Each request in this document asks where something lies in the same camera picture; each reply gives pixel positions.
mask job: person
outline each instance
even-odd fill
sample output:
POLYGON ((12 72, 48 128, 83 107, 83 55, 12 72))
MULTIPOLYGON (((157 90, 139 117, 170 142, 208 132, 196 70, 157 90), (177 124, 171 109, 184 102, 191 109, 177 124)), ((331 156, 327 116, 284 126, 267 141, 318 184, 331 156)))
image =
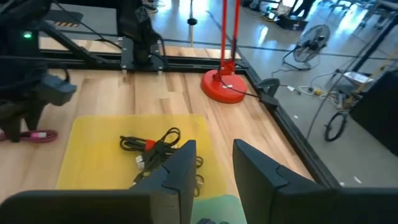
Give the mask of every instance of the person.
POLYGON ((315 0, 303 0, 303 3, 301 3, 300 7, 298 7, 298 9, 292 13, 292 16, 298 16, 302 11, 304 11, 302 18, 306 19, 314 2, 315 0))

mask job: electric fan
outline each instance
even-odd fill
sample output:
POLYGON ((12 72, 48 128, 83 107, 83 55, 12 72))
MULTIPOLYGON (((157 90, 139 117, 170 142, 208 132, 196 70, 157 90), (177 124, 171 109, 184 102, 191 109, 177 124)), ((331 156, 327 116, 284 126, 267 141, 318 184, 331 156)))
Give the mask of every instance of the electric fan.
POLYGON ((319 55, 321 49, 326 47, 326 43, 328 42, 329 38, 330 29, 328 26, 317 25, 315 27, 311 27, 306 33, 304 33, 303 36, 301 36, 295 48, 285 55, 283 58, 283 63, 299 71, 311 70, 312 67, 309 64, 309 61, 319 55), (299 68, 286 62, 286 57, 291 53, 293 53, 293 57, 296 62, 303 63, 306 67, 299 68))

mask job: red pole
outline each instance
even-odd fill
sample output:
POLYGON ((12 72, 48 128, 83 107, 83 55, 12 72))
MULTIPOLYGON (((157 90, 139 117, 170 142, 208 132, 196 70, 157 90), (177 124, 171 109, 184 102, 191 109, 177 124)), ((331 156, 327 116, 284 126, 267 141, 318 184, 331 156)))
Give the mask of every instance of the red pole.
POLYGON ((236 0, 235 6, 235 26, 234 26, 234 39, 238 39, 238 29, 239 29, 239 6, 241 5, 241 0, 236 0))
POLYGON ((225 60, 225 39, 226 39, 226 7, 227 0, 223 0, 223 25, 221 28, 221 67, 224 67, 225 60))
POLYGON ((240 0, 236 0, 235 5, 235 25, 234 25, 234 36, 232 38, 232 48, 231 48, 231 58, 235 63, 235 55, 236 55, 236 45, 238 44, 238 30, 239 30, 239 6, 241 5, 240 0))

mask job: red lamp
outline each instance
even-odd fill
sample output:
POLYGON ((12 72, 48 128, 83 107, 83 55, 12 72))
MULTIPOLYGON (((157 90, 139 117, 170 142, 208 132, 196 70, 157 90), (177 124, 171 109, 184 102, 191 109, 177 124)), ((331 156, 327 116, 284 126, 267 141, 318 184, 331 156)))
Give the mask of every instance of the red lamp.
POLYGON ((219 70, 210 70, 202 76, 201 89, 210 98, 222 103, 239 103, 243 100, 248 87, 244 80, 235 75, 235 54, 238 39, 239 27, 239 5, 240 0, 236 0, 235 5, 235 25, 234 36, 231 49, 231 58, 225 60, 225 39, 226 39, 226 13, 227 0, 223 0, 223 24, 221 38, 221 61, 219 70))

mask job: yellow mat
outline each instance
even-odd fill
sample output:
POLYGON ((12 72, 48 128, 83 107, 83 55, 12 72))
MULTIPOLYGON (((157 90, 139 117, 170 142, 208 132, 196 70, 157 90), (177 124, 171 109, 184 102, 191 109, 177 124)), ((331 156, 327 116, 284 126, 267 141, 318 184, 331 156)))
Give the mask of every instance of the yellow mat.
POLYGON ((120 135, 160 139, 171 127, 181 130, 178 147, 197 141, 204 159, 197 174, 205 178, 200 197, 224 195, 221 176, 206 121, 200 115, 84 116, 75 120, 57 182, 58 189, 128 189, 139 173, 139 152, 123 151, 120 135))

